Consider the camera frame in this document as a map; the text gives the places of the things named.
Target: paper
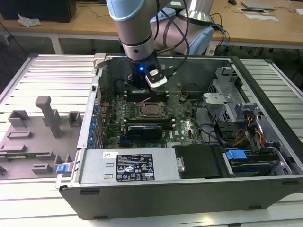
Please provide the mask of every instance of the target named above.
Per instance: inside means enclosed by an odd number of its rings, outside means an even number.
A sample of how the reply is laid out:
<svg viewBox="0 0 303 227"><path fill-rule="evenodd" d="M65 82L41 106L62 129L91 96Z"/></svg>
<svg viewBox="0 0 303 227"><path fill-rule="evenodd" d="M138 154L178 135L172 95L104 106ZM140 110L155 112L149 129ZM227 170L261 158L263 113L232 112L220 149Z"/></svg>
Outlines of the paper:
<svg viewBox="0 0 303 227"><path fill-rule="evenodd" d="M303 9L297 9L298 14L303 15Z"/></svg>
<svg viewBox="0 0 303 227"><path fill-rule="evenodd" d="M263 16L263 15L250 15L250 14L245 14L249 19L252 20L272 20L272 21L278 21L277 18L273 16Z"/></svg>
<svg viewBox="0 0 303 227"><path fill-rule="evenodd" d="M39 19L28 19L20 14L18 14L18 16L19 19L17 21L25 27L42 25Z"/></svg>
<svg viewBox="0 0 303 227"><path fill-rule="evenodd" d="M171 1L170 4L173 6L182 6L181 2L178 1Z"/></svg>

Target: blue drive bracket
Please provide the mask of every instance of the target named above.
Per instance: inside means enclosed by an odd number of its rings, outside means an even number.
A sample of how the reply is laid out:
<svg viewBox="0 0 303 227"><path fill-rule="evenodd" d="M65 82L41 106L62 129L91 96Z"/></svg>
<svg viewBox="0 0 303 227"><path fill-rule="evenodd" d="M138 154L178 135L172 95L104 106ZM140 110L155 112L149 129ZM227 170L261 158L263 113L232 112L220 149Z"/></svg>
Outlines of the blue drive bracket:
<svg viewBox="0 0 303 227"><path fill-rule="evenodd" d="M246 156L244 150L229 150L226 152L226 156L227 156L228 160L247 159L247 156Z"/></svg>

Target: blue release latch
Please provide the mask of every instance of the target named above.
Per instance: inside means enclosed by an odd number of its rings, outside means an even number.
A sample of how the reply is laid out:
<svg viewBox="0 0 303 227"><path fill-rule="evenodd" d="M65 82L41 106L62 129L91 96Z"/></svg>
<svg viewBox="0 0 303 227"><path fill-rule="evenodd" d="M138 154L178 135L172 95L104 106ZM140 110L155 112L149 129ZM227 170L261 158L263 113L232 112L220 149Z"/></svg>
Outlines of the blue release latch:
<svg viewBox="0 0 303 227"><path fill-rule="evenodd" d="M246 156L244 150L229 150L226 152L226 156L227 156L228 160L247 159L247 156Z"/></svg>
<svg viewBox="0 0 303 227"><path fill-rule="evenodd" d="M68 174L69 165L58 165L57 173L58 174Z"/></svg>

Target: yellow wire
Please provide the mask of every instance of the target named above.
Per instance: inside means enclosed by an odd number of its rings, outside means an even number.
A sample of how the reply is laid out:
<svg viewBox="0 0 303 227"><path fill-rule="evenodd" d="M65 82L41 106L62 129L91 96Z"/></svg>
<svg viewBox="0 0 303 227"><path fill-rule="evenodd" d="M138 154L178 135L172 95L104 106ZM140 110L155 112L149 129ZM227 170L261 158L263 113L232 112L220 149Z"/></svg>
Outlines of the yellow wire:
<svg viewBox="0 0 303 227"><path fill-rule="evenodd" d="M239 140L238 142L236 142L233 146L239 145L240 143L244 142L246 139L247 139L246 137L243 137L241 140Z"/></svg>

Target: floor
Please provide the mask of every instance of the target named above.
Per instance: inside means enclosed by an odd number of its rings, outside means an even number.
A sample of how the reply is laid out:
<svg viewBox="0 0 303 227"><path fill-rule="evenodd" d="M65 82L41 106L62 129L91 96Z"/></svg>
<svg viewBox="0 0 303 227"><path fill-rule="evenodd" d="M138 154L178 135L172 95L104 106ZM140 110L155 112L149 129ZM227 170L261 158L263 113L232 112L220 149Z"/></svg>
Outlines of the floor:
<svg viewBox="0 0 303 227"><path fill-rule="evenodd" d="M45 53L54 54L51 40L48 38L35 37L16 37L16 40L27 53ZM62 45L65 54L91 54L90 40L84 39L62 39ZM96 52L121 53L118 41L95 41ZM218 48L215 55L220 55L223 47ZM255 58L253 56L255 49L250 47L230 47L225 54L229 56L238 56L240 58ZM274 63L291 78L303 63L303 51L274 49L269 52L268 48L257 57L261 59L272 59ZM21 67L27 57L17 45L14 39L11 39L10 46L0 46L0 93L10 82L12 77ZM302 72L298 72L294 78L294 83L301 87L303 84Z"/></svg>

